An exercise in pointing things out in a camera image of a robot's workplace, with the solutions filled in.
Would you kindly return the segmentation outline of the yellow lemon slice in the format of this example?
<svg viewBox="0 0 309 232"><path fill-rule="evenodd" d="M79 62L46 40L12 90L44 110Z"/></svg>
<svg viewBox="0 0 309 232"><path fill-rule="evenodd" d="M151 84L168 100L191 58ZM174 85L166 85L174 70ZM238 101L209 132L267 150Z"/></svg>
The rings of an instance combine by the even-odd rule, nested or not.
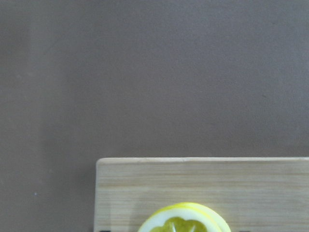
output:
<svg viewBox="0 0 309 232"><path fill-rule="evenodd" d="M138 229L140 232L229 232L227 222L212 209L183 202L154 212Z"/></svg>

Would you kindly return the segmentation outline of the bamboo cutting board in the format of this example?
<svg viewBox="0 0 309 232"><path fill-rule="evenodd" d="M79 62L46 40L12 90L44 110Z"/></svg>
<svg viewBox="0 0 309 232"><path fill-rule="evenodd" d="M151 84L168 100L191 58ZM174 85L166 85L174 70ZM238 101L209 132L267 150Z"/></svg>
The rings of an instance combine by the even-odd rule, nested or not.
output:
<svg viewBox="0 0 309 232"><path fill-rule="evenodd" d="M97 161L96 232L135 232L153 212L180 202L195 202L213 209L234 232L306 232L309 159Z"/></svg>

